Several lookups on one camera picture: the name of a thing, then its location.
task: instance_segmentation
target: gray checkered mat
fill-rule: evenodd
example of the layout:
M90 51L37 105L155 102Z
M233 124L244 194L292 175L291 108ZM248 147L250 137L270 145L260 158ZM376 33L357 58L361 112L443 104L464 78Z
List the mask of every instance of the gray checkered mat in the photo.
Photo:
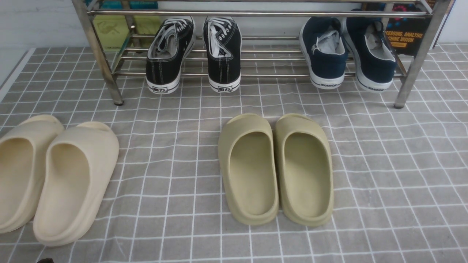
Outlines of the gray checkered mat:
M0 136L36 114L53 114L66 127L100 121L117 134L120 157L85 236L47 248L30 222L0 235L0 263L466 262L467 56L468 44L433 50L402 110L392 107L399 81L371 94L353 79L330 91L307 79L245 79L227 95L206 78L183 79L161 97L143 78L121 77L125 105L115 107L89 48L37 49L0 103ZM243 68L262 70L307 72L291 63ZM328 224L300 226L282 212L264 226L233 219L216 144L222 125L247 112L271 123L305 114L324 128L335 182Z

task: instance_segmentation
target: canvas sneaker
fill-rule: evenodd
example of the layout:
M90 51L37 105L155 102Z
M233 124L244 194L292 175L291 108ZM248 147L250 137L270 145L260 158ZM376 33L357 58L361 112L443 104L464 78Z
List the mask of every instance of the canvas sneaker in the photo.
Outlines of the canvas sneaker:
M146 82L151 92L169 94L177 90L182 62L195 42L192 17L166 19L149 47Z
M339 87L348 58L340 21L331 17L310 18L300 31L299 42L312 84L322 89Z
M349 17L343 19L342 25L345 44L356 63L358 86L371 92L388 89L396 61L384 40L382 22L375 18Z
M236 91L241 84L242 35L231 17L207 18L203 41L208 55L208 79L218 93Z

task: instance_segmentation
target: slide sandal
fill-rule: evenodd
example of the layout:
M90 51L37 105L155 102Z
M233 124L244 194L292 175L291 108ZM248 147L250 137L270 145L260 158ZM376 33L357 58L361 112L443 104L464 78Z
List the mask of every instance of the slide sandal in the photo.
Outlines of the slide sandal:
M44 188L33 230L46 246L61 246L91 227L117 163L119 144L105 124L86 122L59 135L46 155Z
M36 213L45 175L45 152L64 130L50 115L34 116L0 139L0 233L26 224Z
M327 136L313 120L286 114L276 122L281 205L292 221L325 224L333 211L333 168Z
M279 208L270 124L256 114L242 114L224 125L218 157L227 205L236 220L261 225Z

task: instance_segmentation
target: wall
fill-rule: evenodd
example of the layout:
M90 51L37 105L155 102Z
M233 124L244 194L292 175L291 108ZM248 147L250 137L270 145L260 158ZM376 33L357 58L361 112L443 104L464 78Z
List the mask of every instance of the wall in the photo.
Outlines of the wall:
M440 34L439 42L468 42L468 33L460 30L468 26L468 11L467 0L456 0L453 5L450 16L448 17L445 26Z
M266 9L263 3L160 2L161 8ZM351 10L359 4L268 3L267 10ZM455 33L468 1L458 0L440 42L468 42L468 34ZM242 18L238 24L244 35L298 35L307 18ZM198 31L203 18L197 19ZM70 0L0 0L0 48L61 47L88 45Z

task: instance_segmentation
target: metal shoe rack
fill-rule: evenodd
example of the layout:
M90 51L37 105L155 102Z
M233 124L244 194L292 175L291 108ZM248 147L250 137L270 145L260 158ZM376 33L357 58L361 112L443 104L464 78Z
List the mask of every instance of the metal shoe rack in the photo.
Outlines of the metal shoe rack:
M393 51L396 61L398 63L397 70L395 72L395 77L400 78L402 81L402 86L400 92L395 101L395 108L401 109L404 107L406 100L413 88L413 85L416 81L416 78L421 70L421 66L424 63L424 59L428 51L431 48L432 42L436 37L438 29L441 26L441 23L444 20L444 16L449 11L453 5L454 0L438 0L434 9L432 10L425 0L183 0L185 2L284 2L285 4L291 2L316 2L316 3L385 3L386 7L383 12L378 11L347 11L347 12L324 12L324 11L299 11L299 12L283 12L283 11L263 11L263 10L253 10L253 11L194 11L194 10L146 10L146 9L130 9L130 4L128 0L121 1L123 9L101 9L102 3L105 0L94 0L88 6L85 4L84 0L72 0L73 5L78 14L78 18L83 26L86 37L88 38L89 44L93 51L93 54L96 58L96 61L100 67L106 86L110 92L114 104L120 106L124 104L122 95L120 94L118 85L116 83L116 78L118 76L145 76L144 71L131 71L131 70L122 70L122 65L124 61L127 60L145 60L145 57L142 56L132 56L135 52L147 52L148 49L142 48L140 41L143 38L154 38L153 35L140 35L136 33L135 24L133 21L134 15L162 15L162 16L233 16L233 17L311 17L311 16L332 16L332 17L356 17L356 16L365 16L365 17L381 17L383 21L388 18L393 17L404 17L404 18L419 18L419 19L430 19L429 28L427 29L421 46L414 56L414 59L408 69L405 69L402 62L396 56L395 51ZM393 12L393 4L415 4L420 7L418 12ZM129 34L124 42L124 45L117 54L116 60L113 63L113 66L109 66L109 62L106 59L106 55L102 49L101 43L96 33L96 28L93 25L93 19L96 15L124 15L126 22L129 28ZM244 40L297 40L297 37L243 37ZM186 60L191 61L203 61L206 58L202 57L202 54L206 52L205 50L194 49L192 53L196 54L196 57L186 58ZM300 53L300 50L242 50L243 54L246 53L282 53L282 54L292 54ZM303 60L301 58L242 58L242 61L247 62L292 62ZM206 76L205 73L189 73L183 72L183 77L202 77ZM243 77L253 77L253 78L309 78L309 75L304 74L242 74ZM354 77L355 73L347 73L347 77Z

